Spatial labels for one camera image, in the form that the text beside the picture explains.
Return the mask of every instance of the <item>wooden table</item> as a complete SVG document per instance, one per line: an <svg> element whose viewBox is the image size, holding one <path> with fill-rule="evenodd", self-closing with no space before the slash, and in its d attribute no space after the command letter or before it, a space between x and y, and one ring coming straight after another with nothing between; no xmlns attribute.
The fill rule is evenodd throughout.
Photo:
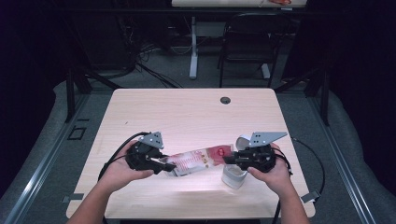
<svg viewBox="0 0 396 224"><path fill-rule="evenodd" d="M227 105L220 101L229 97ZM160 131L163 153L234 144L240 134L287 132L276 95L270 89L136 89L116 90L93 142L75 193L84 197L97 181L103 164L130 136ZM290 161L291 180L300 196L308 193L289 137L276 141ZM223 165L182 177L165 172L136 180L111 196L106 217L119 219L215 219L272 217L277 196L247 175L240 189L221 181ZM81 201L71 201L71 217ZM312 203L304 204L309 217Z"/></svg>

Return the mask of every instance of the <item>black cable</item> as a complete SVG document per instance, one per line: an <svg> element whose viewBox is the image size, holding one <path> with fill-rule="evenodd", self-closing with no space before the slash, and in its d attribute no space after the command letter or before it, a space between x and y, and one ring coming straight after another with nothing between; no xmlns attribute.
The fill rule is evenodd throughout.
<svg viewBox="0 0 396 224"><path fill-rule="evenodd" d="M125 69L123 69L122 71L120 71L117 74L112 74L112 75L101 74L100 76L104 77L106 79L112 79L112 78L117 78L117 77L125 77L128 74L132 73L133 71L134 71L134 66L133 67L129 67L129 68L125 68Z"/></svg>
<svg viewBox="0 0 396 224"><path fill-rule="evenodd" d="M317 160L318 160L318 162L319 162L319 164L320 164L320 168L321 168L321 170L322 170L322 183L321 183L320 190L319 190L319 195L321 195L322 192L323 192L325 183L326 183L326 172L325 172L325 169L324 169L324 166L323 166L323 163L322 163L320 157L319 157L318 154L315 152L315 150L312 149L312 147L310 147L310 146L307 145L306 143L300 141L299 139L297 139L297 138L295 138L295 137L292 137L291 140L293 140L293 141L295 141L295 142L298 142L298 143L300 143L301 145L303 145L303 146L305 146L306 148L308 148L308 149L314 154L314 156L317 158Z"/></svg>
<svg viewBox="0 0 396 224"><path fill-rule="evenodd" d="M138 54L138 59L139 59L139 61L140 62L148 62L149 61L149 55L150 55L150 52L151 52L151 49L149 49L149 48L152 48L152 46L148 46L148 47L146 47L147 49L142 49L142 50L140 50L140 53Z"/></svg>
<svg viewBox="0 0 396 224"><path fill-rule="evenodd" d="M167 87L166 85L172 87L172 88L183 88L179 83L177 83L176 81L174 81L172 78L164 75L164 74L160 74L157 72L152 71L151 69L147 68L145 65L143 65L142 63L136 63L136 65L139 65L143 70L145 70L146 72L148 72L150 75L156 77L157 79L159 79L161 81L161 83Z"/></svg>
<svg viewBox="0 0 396 224"><path fill-rule="evenodd" d="M117 160L119 160L119 159L121 159L121 158L127 157L127 156L129 156L129 155L134 155L134 153L128 153L128 154L125 154L125 155L123 155L123 156L117 157L116 159L112 160L111 163L113 163L114 161L117 161Z"/></svg>
<svg viewBox="0 0 396 224"><path fill-rule="evenodd" d="M279 213L280 213L280 200L277 201L276 211L275 211L275 215L274 215L272 224L276 224L277 218L279 217Z"/></svg>

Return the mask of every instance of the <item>small black object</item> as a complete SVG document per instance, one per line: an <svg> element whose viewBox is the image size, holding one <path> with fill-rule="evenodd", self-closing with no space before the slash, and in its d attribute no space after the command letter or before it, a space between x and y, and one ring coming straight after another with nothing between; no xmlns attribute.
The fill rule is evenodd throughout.
<svg viewBox="0 0 396 224"><path fill-rule="evenodd" d="M151 158L160 159L164 157L166 155L163 155L157 147L147 145L143 142L136 142L128 149L125 160L131 169L137 171L153 170L154 174L157 175L162 170L171 172L176 168L174 164L151 160Z"/></svg>
<svg viewBox="0 0 396 224"><path fill-rule="evenodd" d="M301 197L301 200L304 203L310 202L310 201L316 201L318 198L320 198L320 193L317 190L314 190L312 192L309 192L305 194L303 197Z"/></svg>
<svg viewBox="0 0 396 224"><path fill-rule="evenodd" d="M276 154L270 145L246 147L223 159L226 164L236 164L241 170L247 170L251 166L264 173L268 173L276 164Z"/></svg>
<svg viewBox="0 0 396 224"><path fill-rule="evenodd" d="M220 98L220 101L221 101L222 104L227 105L227 104L229 104L231 102L231 99L230 99L230 97L223 96L223 97Z"/></svg>

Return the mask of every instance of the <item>black cloth backdrop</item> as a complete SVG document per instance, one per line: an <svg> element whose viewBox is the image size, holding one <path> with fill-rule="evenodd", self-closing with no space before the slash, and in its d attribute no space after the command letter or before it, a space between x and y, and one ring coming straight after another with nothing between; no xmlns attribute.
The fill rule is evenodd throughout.
<svg viewBox="0 0 396 224"><path fill-rule="evenodd" d="M395 3L310 0L308 11L344 10L343 21L302 20L282 78L318 67L332 40L345 38L330 70L331 90L340 98L361 140L365 162L396 195L396 24Z"/></svg>
<svg viewBox="0 0 396 224"><path fill-rule="evenodd" d="M62 22L36 1L0 3L0 195L21 169L73 64L86 64Z"/></svg>

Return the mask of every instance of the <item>paper money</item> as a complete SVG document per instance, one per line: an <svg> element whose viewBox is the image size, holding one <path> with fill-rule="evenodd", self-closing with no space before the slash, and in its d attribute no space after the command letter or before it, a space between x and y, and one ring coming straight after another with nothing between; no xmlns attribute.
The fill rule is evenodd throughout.
<svg viewBox="0 0 396 224"><path fill-rule="evenodd" d="M232 145L207 147L165 157L160 159L160 161L177 166L172 172L167 172L170 176L189 175L213 166L225 164L222 157L231 156L231 147Z"/></svg>

